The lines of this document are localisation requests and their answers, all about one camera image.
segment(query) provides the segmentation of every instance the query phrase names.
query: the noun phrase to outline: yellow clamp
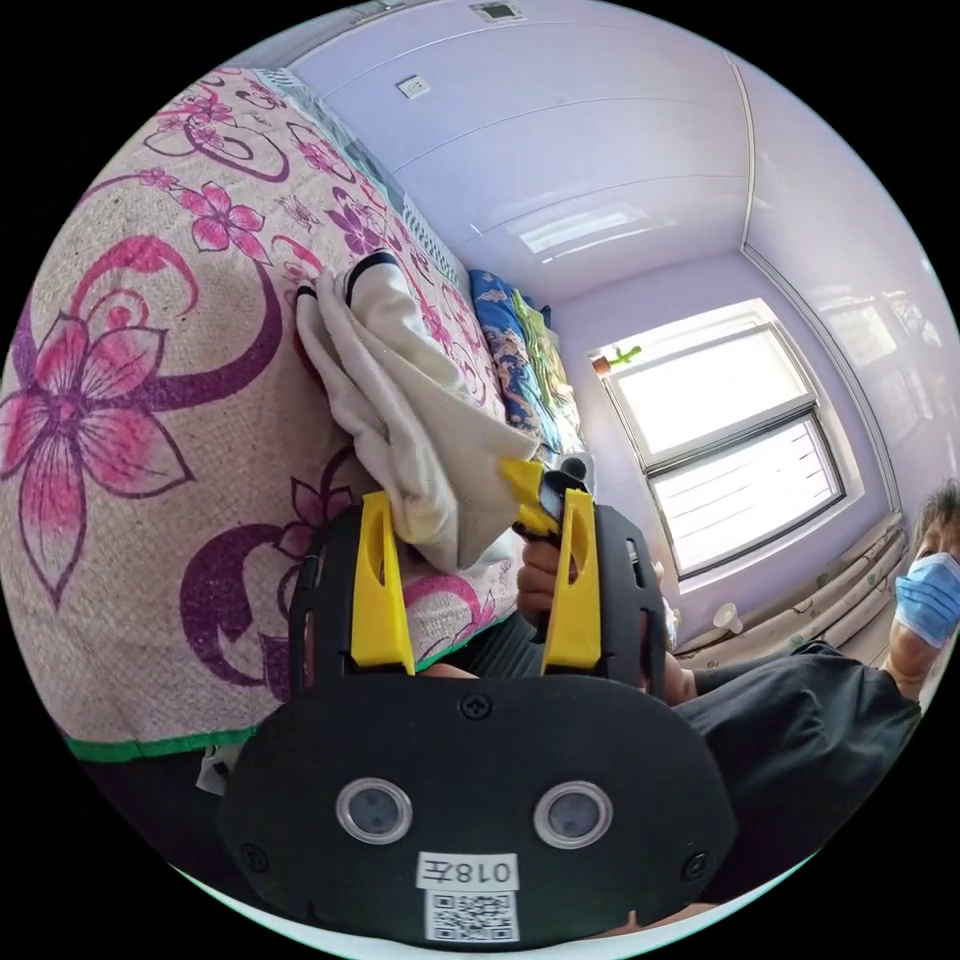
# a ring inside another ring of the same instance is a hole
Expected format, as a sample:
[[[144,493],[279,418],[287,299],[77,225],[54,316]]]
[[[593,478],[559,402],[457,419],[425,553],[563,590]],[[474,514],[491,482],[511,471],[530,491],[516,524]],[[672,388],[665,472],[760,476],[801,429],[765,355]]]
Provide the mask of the yellow clamp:
[[[363,498],[350,656],[361,668],[402,664],[411,676],[415,672],[390,500],[383,491]]]
[[[517,501],[516,522],[537,537],[560,537],[558,569],[570,569],[573,583],[559,576],[547,627],[542,672],[552,667],[593,670],[600,660],[600,569],[597,559],[597,525],[593,498],[582,490],[564,494],[562,521],[544,510],[540,501],[545,468],[535,461],[504,460],[504,476]]]

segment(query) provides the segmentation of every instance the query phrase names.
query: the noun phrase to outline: wall outlet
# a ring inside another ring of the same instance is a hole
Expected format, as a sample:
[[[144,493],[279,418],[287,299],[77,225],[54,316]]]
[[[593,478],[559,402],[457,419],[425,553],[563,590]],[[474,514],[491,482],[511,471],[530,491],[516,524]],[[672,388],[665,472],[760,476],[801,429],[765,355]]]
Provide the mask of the wall outlet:
[[[423,77],[411,77],[397,84],[397,89],[408,99],[419,97],[430,89],[430,84]]]

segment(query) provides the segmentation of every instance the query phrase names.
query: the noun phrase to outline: pillow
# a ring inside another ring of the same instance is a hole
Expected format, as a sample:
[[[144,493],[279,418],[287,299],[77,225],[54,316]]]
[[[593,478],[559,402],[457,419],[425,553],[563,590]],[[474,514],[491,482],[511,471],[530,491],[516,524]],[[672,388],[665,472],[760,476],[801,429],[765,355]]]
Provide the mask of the pillow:
[[[547,409],[513,309],[513,287],[484,270],[470,271],[470,292],[503,393],[507,422],[549,450],[565,452],[560,431]]]
[[[580,413],[573,399],[573,388],[560,357],[559,340],[547,329],[543,314],[534,310],[518,291],[513,294],[513,307],[523,329],[530,362],[540,385],[544,406],[550,411],[560,433],[561,453],[583,448],[580,439]]]

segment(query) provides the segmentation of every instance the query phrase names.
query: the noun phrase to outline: face mask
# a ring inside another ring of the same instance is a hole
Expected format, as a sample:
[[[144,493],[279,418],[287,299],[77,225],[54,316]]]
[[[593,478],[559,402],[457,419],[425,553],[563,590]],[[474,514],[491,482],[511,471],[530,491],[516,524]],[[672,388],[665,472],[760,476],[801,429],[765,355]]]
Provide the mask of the face mask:
[[[896,591],[896,619],[941,649],[960,623],[960,564],[949,553],[914,560]]]

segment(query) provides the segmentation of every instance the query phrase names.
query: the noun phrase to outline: floral bedspread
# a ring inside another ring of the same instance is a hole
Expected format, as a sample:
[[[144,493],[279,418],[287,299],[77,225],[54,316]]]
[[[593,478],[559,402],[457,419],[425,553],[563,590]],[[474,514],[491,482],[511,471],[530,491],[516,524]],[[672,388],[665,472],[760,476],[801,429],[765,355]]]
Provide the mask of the floral bedspread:
[[[373,488],[298,346],[294,292],[380,247],[504,419],[456,284],[251,71],[216,70],[159,111],[52,245],[0,385],[0,577],[78,753],[242,739],[287,696],[311,532]],[[471,577],[401,562],[421,665],[514,605],[515,561]]]

